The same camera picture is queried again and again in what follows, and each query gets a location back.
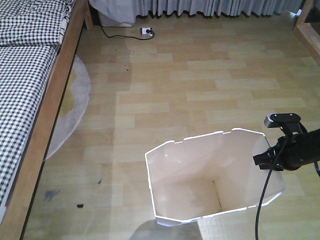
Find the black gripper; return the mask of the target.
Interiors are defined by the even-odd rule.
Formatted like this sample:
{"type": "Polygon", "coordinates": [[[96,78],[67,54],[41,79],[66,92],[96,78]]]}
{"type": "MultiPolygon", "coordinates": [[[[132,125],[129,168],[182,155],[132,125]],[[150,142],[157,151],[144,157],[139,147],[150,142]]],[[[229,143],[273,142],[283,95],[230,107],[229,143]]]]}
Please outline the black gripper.
{"type": "Polygon", "coordinates": [[[276,145],[253,156],[253,161],[260,170],[295,171],[313,162],[313,137],[297,135],[293,142],[280,137],[276,145]]]}

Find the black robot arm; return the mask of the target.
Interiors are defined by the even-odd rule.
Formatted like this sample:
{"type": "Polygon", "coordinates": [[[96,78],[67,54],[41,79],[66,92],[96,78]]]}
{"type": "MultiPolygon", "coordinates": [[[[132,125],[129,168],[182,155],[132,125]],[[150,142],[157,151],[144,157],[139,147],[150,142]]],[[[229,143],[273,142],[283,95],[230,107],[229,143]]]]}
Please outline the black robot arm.
{"type": "Polygon", "coordinates": [[[277,144],[265,152],[253,156],[261,170],[295,171],[320,160],[320,130],[303,134],[282,136],[277,144]]]}

